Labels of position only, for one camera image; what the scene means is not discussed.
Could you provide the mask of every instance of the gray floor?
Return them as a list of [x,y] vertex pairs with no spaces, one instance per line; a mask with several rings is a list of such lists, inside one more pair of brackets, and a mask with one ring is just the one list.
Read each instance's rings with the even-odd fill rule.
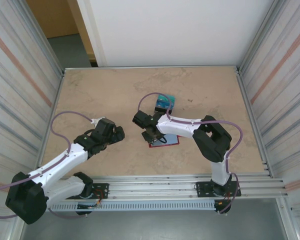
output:
[[48,38],[56,57],[64,68],[91,68],[79,34]]
[[214,211],[50,213],[24,229],[23,240],[285,240],[275,199],[238,199],[228,216]]

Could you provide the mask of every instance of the beige table surface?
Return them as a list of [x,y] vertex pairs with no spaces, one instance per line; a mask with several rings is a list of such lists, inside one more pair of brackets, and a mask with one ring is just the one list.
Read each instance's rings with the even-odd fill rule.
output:
[[[193,139],[180,137],[180,144],[149,148],[133,122],[139,100],[151,92],[175,96],[172,115],[200,119],[211,115],[217,120],[238,124],[244,133],[241,145],[231,154],[232,172],[262,172],[263,165],[233,67],[178,67],[128,69],[68,69],[62,85],[56,114],[77,111],[89,118],[106,116],[122,126],[125,139],[74,168],[95,176],[200,174],[211,173],[210,162]],[[157,96],[149,96],[141,110],[153,114]],[[223,125],[237,142],[239,131]],[[86,119],[61,115],[53,129],[73,141],[93,128]],[[49,135],[43,164],[67,148],[66,142]]]

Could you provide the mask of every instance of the corrugated metal panel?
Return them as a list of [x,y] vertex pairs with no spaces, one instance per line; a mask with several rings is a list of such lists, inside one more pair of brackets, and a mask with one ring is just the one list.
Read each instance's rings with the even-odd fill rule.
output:
[[[61,66],[23,1],[0,0],[0,186],[35,167],[47,130]],[[7,191],[0,191],[0,215]],[[0,220],[0,239],[12,219]]]
[[283,4],[242,76],[269,164],[300,225],[300,0]]

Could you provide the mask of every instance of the metal wall panel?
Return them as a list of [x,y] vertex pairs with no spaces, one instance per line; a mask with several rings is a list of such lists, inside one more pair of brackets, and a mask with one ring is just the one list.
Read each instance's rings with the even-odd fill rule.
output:
[[[29,172],[51,117],[62,69],[23,1],[0,0],[0,186]],[[0,215],[11,214],[0,191]],[[0,220],[0,239],[12,219]]]
[[300,226],[300,0],[285,1],[241,69],[269,164]]

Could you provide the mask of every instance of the black mounting plate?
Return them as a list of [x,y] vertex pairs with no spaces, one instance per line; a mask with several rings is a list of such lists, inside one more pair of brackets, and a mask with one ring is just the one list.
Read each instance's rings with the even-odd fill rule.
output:
[[[235,191],[237,188],[237,182],[236,181],[230,181],[227,189],[227,193],[230,193],[230,197],[233,197],[235,195]],[[198,198],[212,198],[212,197],[224,197],[224,196],[218,196],[214,190],[213,190],[213,182],[211,181],[198,181],[195,183],[195,189]],[[240,186],[238,189],[238,192],[236,193],[236,197],[241,196],[241,190]]]
[[[100,191],[94,191],[96,189],[101,190],[103,196],[101,196]],[[99,198],[100,199],[107,199],[108,198],[108,193],[109,193],[109,183],[94,183],[92,185],[92,193],[90,194],[90,196],[81,197],[81,196],[77,195],[77,196],[71,196],[67,199],[74,199],[74,200],[77,200],[77,199],[99,199]]]

